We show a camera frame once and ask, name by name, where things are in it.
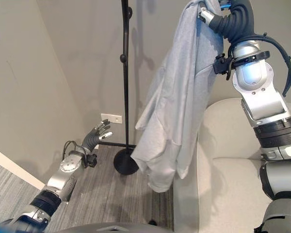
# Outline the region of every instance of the gray carpet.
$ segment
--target gray carpet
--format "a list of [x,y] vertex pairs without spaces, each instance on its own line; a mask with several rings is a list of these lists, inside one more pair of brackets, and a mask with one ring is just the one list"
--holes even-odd
[[[78,180],[69,204],[62,203],[47,232],[98,222],[148,223],[173,229],[173,192],[155,193],[140,171],[120,175],[113,158],[120,147],[99,146],[98,164]],[[37,190],[0,167],[0,221],[15,215]]]

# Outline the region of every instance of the coat rack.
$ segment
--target coat rack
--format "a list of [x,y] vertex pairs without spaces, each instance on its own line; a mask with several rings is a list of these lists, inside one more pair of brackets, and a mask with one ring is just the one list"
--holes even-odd
[[129,145],[129,103],[128,103],[128,42],[129,42],[129,19],[132,16],[132,8],[128,6],[128,0],[122,0],[123,13],[123,54],[120,61],[123,63],[124,73],[124,103],[125,103],[125,149],[120,150],[114,157],[114,167],[122,175],[131,175],[139,168],[131,158],[133,147]]

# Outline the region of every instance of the electrical outlet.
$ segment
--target electrical outlet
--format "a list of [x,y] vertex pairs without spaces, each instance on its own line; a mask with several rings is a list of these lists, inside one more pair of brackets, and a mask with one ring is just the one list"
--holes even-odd
[[108,119],[112,123],[122,124],[122,116],[112,114],[101,114],[101,120]]

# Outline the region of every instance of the black clamp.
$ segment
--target black clamp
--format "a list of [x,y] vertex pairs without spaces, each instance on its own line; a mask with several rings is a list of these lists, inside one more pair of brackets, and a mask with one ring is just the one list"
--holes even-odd
[[215,57],[216,61],[212,64],[212,67],[215,74],[227,74],[226,80],[229,80],[230,72],[232,69],[248,64],[250,62],[256,62],[259,60],[267,59],[269,57],[270,52],[264,51],[235,61],[235,59],[231,56],[225,58],[225,54],[222,53]]
[[90,167],[95,167],[97,164],[97,155],[95,154],[88,154],[87,155],[87,163]]
[[264,223],[262,223],[259,227],[254,229],[254,233],[267,233],[266,231],[262,231]]
[[236,67],[245,65],[247,63],[250,63],[250,62],[256,62],[256,61],[259,61],[259,60],[267,59],[270,56],[271,55],[270,55],[269,51],[260,52],[260,53],[251,55],[249,57],[245,57],[243,59],[240,59],[240,60],[234,62],[233,67],[236,68]]
[[232,57],[225,58],[225,54],[222,53],[215,57],[216,61],[212,64],[215,74],[226,74],[228,66],[232,62]]

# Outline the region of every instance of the robotic hand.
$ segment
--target robotic hand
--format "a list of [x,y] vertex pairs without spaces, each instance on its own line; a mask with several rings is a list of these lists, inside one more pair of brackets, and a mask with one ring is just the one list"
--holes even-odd
[[[216,74],[235,69],[233,85],[242,95],[242,107],[261,144],[266,163],[260,168],[263,191],[273,202],[268,206],[263,223],[255,233],[291,233],[291,112],[283,96],[291,86],[291,58],[281,45],[266,33],[254,33],[254,19],[249,0],[220,0],[231,14],[221,17],[200,3],[198,17],[231,43],[228,57],[216,57]],[[265,62],[269,51],[261,51],[258,41],[278,48],[288,67],[283,96],[274,88],[273,69]]]
[[[48,225],[51,216],[62,201],[69,201],[78,177],[88,166],[95,167],[96,155],[92,154],[95,146],[102,140],[111,137],[110,122],[100,122],[84,138],[82,145],[68,141],[64,146],[63,160],[57,172],[49,179],[42,191],[27,205],[23,212],[9,223],[11,230],[20,232],[42,232]],[[65,158],[65,150],[70,142],[75,149]]]

